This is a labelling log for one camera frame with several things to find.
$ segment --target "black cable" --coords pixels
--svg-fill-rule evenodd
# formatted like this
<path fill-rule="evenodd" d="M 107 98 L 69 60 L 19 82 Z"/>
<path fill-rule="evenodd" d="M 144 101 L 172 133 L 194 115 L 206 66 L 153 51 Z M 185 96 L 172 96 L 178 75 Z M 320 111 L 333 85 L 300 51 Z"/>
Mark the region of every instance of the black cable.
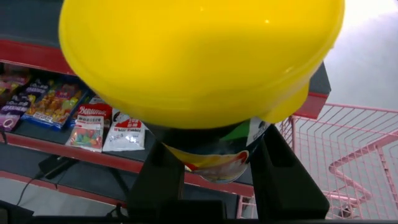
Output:
<path fill-rule="evenodd" d="M 18 200 L 18 202 L 17 202 L 17 206 L 18 206 L 19 203 L 21 202 L 22 197 L 24 196 L 24 193 L 25 193 L 25 190 L 26 190 L 27 186 L 28 186 L 30 183 L 32 183 L 33 180 L 35 180 L 35 179 L 40 179 L 40 178 L 42 178 L 43 176 L 44 176 L 43 173 L 40 171 L 40 172 L 37 173 L 32 179 L 30 179 L 30 180 L 28 181 L 28 183 L 26 183 L 24 189 L 22 190 L 22 192 L 21 192 L 21 194 L 20 194 L 20 196 L 19 196 L 19 200 Z"/>

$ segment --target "pink shopping cart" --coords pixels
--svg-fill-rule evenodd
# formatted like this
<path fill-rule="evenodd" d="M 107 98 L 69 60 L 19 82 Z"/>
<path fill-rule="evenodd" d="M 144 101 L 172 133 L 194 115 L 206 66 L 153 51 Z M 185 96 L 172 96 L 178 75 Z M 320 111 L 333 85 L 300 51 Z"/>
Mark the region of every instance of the pink shopping cart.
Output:
<path fill-rule="evenodd" d="M 326 218 L 398 220 L 398 111 L 326 104 L 277 127 L 330 200 Z M 238 218 L 257 218 L 255 202 L 240 197 Z"/>

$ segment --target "black holder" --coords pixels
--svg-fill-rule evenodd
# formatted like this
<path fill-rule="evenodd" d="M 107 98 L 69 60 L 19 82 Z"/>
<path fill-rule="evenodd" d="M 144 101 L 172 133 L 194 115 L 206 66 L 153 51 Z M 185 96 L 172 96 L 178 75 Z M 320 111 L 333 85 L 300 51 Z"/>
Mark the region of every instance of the black holder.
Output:
<path fill-rule="evenodd" d="M 184 165 L 161 143 L 146 159 L 127 198 L 137 222 L 222 221 L 220 201 L 181 200 Z M 274 125 L 251 158 L 259 221 L 324 219 L 329 202 Z"/>

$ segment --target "snack bag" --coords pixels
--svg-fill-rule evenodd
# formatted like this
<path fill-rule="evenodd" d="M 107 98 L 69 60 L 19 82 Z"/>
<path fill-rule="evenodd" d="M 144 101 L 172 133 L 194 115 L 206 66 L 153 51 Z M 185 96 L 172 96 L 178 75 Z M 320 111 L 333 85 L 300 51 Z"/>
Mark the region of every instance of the snack bag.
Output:
<path fill-rule="evenodd" d="M 117 109 L 112 111 L 112 126 L 103 151 L 143 150 L 145 127 L 138 119 L 130 118 Z"/>
<path fill-rule="evenodd" d="M 29 106 L 30 101 L 27 97 L 13 96 L 0 110 L 0 127 L 5 131 L 12 131 Z"/>
<path fill-rule="evenodd" d="M 102 100 L 99 96 L 93 96 L 91 99 L 90 99 L 90 97 L 89 96 L 87 96 L 85 99 L 84 99 L 84 101 L 82 102 L 82 103 L 89 103 L 89 104 L 97 104 L 97 103 L 104 103 L 104 104 L 106 104 L 105 103 L 105 101 L 104 100 Z M 70 120 L 70 122 L 69 122 L 69 124 L 68 124 L 68 127 L 70 127 L 70 128 L 72 128 L 72 127 L 74 127 L 75 126 L 75 124 L 76 124 L 76 119 L 77 119 L 77 116 L 78 116 L 78 110 L 73 114 L 73 116 L 72 116 L 72 118 L 71 118 L 71 120 Z M 104 128 L 105 129 L 109 129 L 109 127 L 111 126 L 111 120 L 110 119 L 105 119 L 104 120 Z"/>
<path fill-rule="evenodd" d="M 104 120 L 110 119 L 112 107 L 103 103 L 79 106 L 76 125 L 67 141 L 67 146 L 101 152 Z"/>
<path fill-rule="evenodd" d="M 0 75 L 0 106 L 5 105 L 20 87 L 26 85 L 31 78 L 27 71 L 6 70 L 6 72 Z"/>
<path fill-rule="evenodd" d="M 29 108 L 25 114 L 27 120 L 61 130 L 87 92 L 79 84 L 57 83 Z"/>
<path fill-rule="evenodd" d="M 52 80 L 43 82 L 36 79 L 23 92 L 12 96 L 0 110 L 0 127 L 5 131 L 12 131 L 31 104 L 47 92 L 51 83 L 53 83 Z"/>

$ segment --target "floor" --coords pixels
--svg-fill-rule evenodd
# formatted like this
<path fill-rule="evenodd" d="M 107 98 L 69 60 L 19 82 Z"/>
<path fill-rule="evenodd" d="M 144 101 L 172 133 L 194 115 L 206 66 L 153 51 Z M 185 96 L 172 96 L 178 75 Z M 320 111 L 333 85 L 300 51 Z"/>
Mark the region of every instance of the floor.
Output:
<path fill-rule="evenodd" d="M 398 1 L 346 0 L 343 30 L 325 59 L 328 102 L 398 110 Z M 16 203 L 25 183 L 1 179 L 0 200 Z M 105 215 L 113 206 L 28 186 L 21 206 L 35 215 Z"/>

